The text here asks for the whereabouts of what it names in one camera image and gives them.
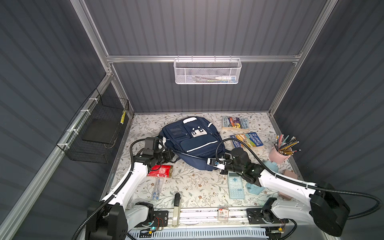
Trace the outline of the purple 143-storey treehouse book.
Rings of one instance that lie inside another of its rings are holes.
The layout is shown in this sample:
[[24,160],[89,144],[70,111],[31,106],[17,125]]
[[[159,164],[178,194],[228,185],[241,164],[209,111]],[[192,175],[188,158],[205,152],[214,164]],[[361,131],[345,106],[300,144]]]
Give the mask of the purple 143-storey treehouse book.
[[247,133],[250,131],[249,120],[245,118],[223,116],[222,129],[228,130],[228,131]]

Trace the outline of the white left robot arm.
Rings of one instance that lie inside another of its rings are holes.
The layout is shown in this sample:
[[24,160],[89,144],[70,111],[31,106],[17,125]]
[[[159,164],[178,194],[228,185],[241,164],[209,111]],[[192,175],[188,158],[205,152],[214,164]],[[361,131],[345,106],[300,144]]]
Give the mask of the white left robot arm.
[[[134,154],[134,145],[141,141],[145,146]],[[124,240],[137,225],[153,223],[153,204],[139,202],[129,210],[126,208],[152,168],[173,159],[173,154],[166,150],[165,141],[161,137],[147,137],[130,145],[130,170],[99,203],[91,204],[87,218],[79,227],[85,230],[86,240]]]

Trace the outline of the small clear staples box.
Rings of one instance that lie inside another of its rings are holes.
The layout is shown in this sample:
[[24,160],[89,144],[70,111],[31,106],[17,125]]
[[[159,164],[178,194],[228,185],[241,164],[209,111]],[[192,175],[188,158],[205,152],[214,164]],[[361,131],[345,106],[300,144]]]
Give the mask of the small clear staples box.
[[229,221],[229,209],[225,206],[219,206],[218,208],[218,221],[221,223],[227,223]]

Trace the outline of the black and cream stapler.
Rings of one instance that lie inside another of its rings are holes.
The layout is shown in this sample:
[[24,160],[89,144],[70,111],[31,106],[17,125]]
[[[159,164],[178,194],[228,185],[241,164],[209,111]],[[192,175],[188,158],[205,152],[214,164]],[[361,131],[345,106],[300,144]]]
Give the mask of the black and cream stapler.
[[179,226],[180,213],[181,213],[181,195],[180,193],[176,193],[174,198],[174,210],[173,210],[173,218],[172,218],[173,228],[177,228]]

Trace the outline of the blue 91-storey treehouse book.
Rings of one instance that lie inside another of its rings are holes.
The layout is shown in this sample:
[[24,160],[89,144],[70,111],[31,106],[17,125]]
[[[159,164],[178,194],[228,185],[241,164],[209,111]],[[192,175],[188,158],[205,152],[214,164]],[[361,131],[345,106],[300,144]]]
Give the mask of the blue 91-storey treehouse book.
[[261,141],[258,134],[255,132],[238,134],[238,135],[231,135],[230,138],[238,139],[238,140],[242,141],[244,144],[246,144],[251,149],[264,147],[263,142]]

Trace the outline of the red card box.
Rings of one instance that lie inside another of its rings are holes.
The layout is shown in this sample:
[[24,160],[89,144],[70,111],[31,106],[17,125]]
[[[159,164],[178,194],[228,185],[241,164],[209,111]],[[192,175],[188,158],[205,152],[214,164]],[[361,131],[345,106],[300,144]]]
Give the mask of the red card box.
[[172,176],[173,166],[155,165],[147,174],[148,177],[170,178]]

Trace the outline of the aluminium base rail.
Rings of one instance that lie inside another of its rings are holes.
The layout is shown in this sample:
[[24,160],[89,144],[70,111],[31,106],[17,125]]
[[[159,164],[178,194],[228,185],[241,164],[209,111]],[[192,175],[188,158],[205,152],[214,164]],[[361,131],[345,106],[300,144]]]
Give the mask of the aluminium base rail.
[[[262,228],[288,228],[289,220],[274,218],[272,223],[263,220],[261,207],[228,207],[226,217],[219,216],[219,208],[181,208],[179,212],[179,227],[196,226],[209,228],[221,226],[259,226]],[[163,227],[170,228],[173,222],[173,208],[154,209],[153,220],[147,223],[136,224],[136,228]]]

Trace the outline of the teal pencil case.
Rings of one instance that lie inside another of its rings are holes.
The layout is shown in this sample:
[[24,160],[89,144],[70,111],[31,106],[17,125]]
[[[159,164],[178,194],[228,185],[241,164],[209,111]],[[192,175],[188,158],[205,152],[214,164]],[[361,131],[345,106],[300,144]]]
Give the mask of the teal pencil case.
[[278,167],[277,163],[271,162],[271,161],[265,161],[264,164],[271,171],[273,171],[275,173],[279,172],[279,167]]

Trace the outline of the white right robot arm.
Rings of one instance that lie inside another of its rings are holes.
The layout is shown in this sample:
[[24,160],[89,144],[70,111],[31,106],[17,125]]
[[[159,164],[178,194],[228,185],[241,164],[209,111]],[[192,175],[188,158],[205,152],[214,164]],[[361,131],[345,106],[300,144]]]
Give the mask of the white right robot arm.
[[248,153],[234,149],[226,158],[209,158],[209,166],[234,172],[247,183],[272,189],[290,196],[299,203],[284,203],[275,198],[263,207],[267,222],[272,218],[293,219],[315,224],[328,235],[342,235],[350,208],[330,184],[318,185],[299,181],[270,170],[265,164],[251,162]]

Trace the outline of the bundle of coloured pencils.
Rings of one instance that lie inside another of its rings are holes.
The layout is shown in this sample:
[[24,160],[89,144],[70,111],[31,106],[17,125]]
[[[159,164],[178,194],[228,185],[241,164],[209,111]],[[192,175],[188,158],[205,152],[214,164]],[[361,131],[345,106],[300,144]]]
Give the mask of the bundle of coloured pencils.
[[300,142],[296,137],[291,137],[289,139],[289,135],[285,136],[283,134],[276,136],[275,139],[275,150],[284,156],[291,156],[296,152],[300,152],[301,150],[294,150],[295,147]]

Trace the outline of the light blue calculator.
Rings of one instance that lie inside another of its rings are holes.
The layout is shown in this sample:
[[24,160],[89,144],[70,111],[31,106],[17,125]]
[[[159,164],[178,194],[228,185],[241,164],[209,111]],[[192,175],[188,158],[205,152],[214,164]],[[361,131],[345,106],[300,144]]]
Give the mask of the light blue calculator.
[[244,200],[245,192],[242,178],[236,173],[228,173],[229,196],[232,200]]

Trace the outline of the pink pencil cup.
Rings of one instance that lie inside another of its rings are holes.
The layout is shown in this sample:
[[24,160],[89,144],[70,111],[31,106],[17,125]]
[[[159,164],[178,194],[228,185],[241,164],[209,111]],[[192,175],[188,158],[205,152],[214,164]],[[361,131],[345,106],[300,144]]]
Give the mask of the pink pencil cup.
[[271,162],[274,162],[278,165],[283,164],[286,160],[288,160],[291,157],[291,155],[284,155],[278,152],[276,147],[273,147],[271,152],[269,153],[269,160]]

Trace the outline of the clear pen pouch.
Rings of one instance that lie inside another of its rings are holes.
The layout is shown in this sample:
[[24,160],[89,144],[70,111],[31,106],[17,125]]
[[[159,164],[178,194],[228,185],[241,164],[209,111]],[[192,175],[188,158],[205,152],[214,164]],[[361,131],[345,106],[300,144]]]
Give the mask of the clear pen pouch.
[[165,182],[165,178],[157,178],[154,184],[154,190],[152,193],[152,200],[159,200],[161,196],[161,192],[163,189],[163,184]]

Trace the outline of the navy blue student backpack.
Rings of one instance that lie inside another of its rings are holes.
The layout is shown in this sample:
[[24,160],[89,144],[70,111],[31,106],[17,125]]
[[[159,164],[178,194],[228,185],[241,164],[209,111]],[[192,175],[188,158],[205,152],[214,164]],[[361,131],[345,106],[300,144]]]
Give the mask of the navy blue student backpack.
[[159,137],[166,148],[201,171],[215,170],[215,167],[208,164],[208,159],[216,155],[221,157],[226,152],[217,128],[202,117],[188,117],[168,124],[162,128]]

